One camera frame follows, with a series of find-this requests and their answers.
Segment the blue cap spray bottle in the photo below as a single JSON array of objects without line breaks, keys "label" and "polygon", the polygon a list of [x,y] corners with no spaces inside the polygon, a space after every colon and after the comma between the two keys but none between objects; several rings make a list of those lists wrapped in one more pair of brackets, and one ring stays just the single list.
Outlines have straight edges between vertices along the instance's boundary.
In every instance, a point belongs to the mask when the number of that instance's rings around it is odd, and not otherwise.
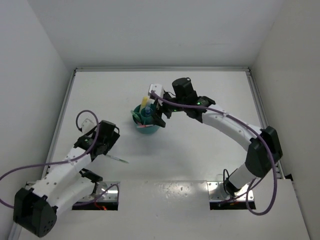
[{"label": "blue cap spray bottle", "polygon": [[144,115],[145,115],[145,117],[148,118],[148,117],[151,116],[151,114],[152,114],[152,109],[151,109],[149,106],[146,106],[146,107],[144,108]]}]

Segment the yellow highlighter marker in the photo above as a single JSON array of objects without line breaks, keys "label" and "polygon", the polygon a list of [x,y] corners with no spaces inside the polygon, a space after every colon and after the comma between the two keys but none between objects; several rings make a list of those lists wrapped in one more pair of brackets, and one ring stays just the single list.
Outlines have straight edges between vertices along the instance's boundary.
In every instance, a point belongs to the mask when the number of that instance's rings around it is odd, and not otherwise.
[{"label": "yellow highlighter marker", "polygon": [[141,102],[141,105],[140,105],[140,111],[146,107],[146,105],[147,105],[147,103],[148,103],[148,99],[149,99],[149,98],[148,98],[147,96],[144,96],[144,97],[143,97],[142,102]]}]

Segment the green correction tape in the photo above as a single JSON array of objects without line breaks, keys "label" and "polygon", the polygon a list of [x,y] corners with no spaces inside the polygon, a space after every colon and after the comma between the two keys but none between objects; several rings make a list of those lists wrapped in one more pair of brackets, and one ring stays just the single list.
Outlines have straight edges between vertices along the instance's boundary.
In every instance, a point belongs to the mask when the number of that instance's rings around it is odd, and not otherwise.
[{"label": "green correction tape", "polygon": [[132,114],[132,116],[134,117],[134,119],[135,119],[138,123],[141,123],[142,120],[141,120],[140,116],[139,116],[136,112],[134,112],[133,110],[131,110],[130,113]]}]

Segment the red pen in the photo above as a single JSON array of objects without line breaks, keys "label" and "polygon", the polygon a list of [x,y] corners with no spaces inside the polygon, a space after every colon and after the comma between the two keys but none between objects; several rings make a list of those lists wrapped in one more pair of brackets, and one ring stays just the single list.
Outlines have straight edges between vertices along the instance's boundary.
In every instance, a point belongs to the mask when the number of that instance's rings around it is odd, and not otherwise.
[{"label": "red pen", "polygon": [[138,125],[137,128],[138,129],[143,129],[143,128],[151,128],[154,127],[154,124],[145,124],[145,125]]}]

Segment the green pen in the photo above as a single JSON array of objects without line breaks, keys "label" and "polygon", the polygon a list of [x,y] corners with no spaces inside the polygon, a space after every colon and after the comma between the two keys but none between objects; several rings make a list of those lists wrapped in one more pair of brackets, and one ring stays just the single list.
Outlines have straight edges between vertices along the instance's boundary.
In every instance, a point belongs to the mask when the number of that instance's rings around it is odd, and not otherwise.
[{"label": "green pen", "polygon": [[123,159],[121,159],[121,158],[118,158],[118,157],[115,157],[115,156],[112,156],[112,155],[109,155],[109,154],[107,154],[107,155],[105,155],[105,156],[108,157],[108,158],[110,158],[110,159],[112,159],[112,160],[115,160],[115,161],[118,161],[118,162],[121,162],[121,163],[125,163],[125,164],[129,164],[128,161],[123,160]]}]

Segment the blue highlighter marker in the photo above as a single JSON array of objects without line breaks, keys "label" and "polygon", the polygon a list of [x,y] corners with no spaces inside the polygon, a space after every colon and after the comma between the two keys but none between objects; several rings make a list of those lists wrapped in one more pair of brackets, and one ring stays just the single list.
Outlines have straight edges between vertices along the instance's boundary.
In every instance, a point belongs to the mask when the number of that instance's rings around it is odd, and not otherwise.
[{"label": "blue highlighter marker", "polygon": [[149,105],[151,105],[151,104],[153,104],[154,103],[154,100],[153,99],[149,99],[148,101],[147,101],[147,105],[149,106]]}]

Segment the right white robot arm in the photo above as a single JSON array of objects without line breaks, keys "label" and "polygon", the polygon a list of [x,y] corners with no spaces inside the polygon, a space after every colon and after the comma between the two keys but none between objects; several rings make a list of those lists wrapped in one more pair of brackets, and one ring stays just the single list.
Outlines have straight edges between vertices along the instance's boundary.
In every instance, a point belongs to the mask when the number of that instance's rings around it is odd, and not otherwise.
[{"label": "right white robot arm", "polygon": [[160,84],[149,87],[148,95],[156,105],[152,114],[156,125],[166,126],[163,115],[170,118],[174,112],[185,112],[189,118],[227,135],[247,152],[244,163],[220,183],[219,191],[223,199],[234,197],[252,180],[263,179],[282,158],[278,133],[273,127],[261,128],[235,118],[213,99],[197,95],[188,77],[176,79],[172,87],[173,96]]}]

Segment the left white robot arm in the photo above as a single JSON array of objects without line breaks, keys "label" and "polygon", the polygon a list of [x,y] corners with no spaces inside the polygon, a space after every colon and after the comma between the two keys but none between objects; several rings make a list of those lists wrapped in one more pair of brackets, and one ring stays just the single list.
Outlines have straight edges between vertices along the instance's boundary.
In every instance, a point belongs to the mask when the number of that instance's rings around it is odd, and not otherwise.
[{"label": "left white robot arm", "polygon": [[14,196],[13,221],[39,238],[52,230],[62,213],[84,205],[83,198],[99,194],[103,178],[87,167],[98,156],[107,155],[119,139],[120,130],[114,123],[102,120],[83,133],[64,164],[55,163],[47,175]]}]

